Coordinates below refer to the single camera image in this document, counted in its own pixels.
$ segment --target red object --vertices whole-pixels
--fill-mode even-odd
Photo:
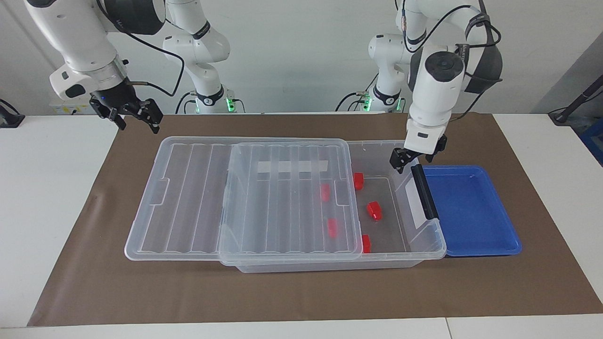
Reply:
[[[324,202],[327,202],[329,199],[331,199],[331,187],[328,183],[323,183],[320,185],[320,199]]]
[[[368,234],[362,235],[362,252],[371,253],[371,238],[368,237]]]
[[[375,221],[379,221],[379,220],[383,219],[383,213],[381,212],[381,206],[379,206],[378,202],[373,201],[372,203],[368,203],[367,211],[368,211],[368,214],[371,216],[371,218],[373,218]]]
[[[354,173],[354,188],[360,191],[364,187],[364,174],[360,172]]]
[[[327,228],[329,229],[329,236],[337,238],[337,219],[327,220]]]

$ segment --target white table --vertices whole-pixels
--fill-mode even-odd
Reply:
[[[496,115],[540,198],[603,298],[603,168],[544,115]],[[115,137],[94,116],[31,116],[0,130],[0,338],[601,338],[603,315],[337,322],[26,325]],[[572,207],[566,204],[573,201]]]

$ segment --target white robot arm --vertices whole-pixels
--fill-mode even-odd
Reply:
[[[466,43],[426,45],[427,18],[462,29]],[[501,81],[502,57],[496,47],[500,34],[490,24],[482,0],[403,0],[396,23],[402,35],[377,35],[368,51],[379,67],[377,83],[370,89],[371,110],[394,110],[405,81],[413,91],[405,148],[394,150],[390,160],[401,172],[419,155],[427,154],[431,161],[443,150],[444,131],[459,94],[464,90],[481,95]],[[408,77],[400,65],[410,65]]]
[[[50,76],[61,99],[91,94],[97,114],[120,129],[125,128],[122,114],[147,123],[154,133],[159,131],[161,110],[153,99],[138,99],[107,32],[117,31],[112,22],[118,22],[131,33],[157,33],[165,20],[163,0],[104,0],[104,8],[96,0],[24,1],[40,31],[65,60]]]
[[[187,32],[167,37],[163,49],[178,54],[185,61],[185,71],[195,85],[199,112],[228,113],[236,110],[234,93],[222,85],[218,71],[209,63],[226,60],[230,55],[228,40],[206,19],[198,0],[167,0],[174,26]],[[166,54],[173,62],[180,61]]]

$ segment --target blue plastic tray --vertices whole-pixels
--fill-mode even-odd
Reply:
[[[449,256],[516,255],[522,244],[479,166],[425,166]]]

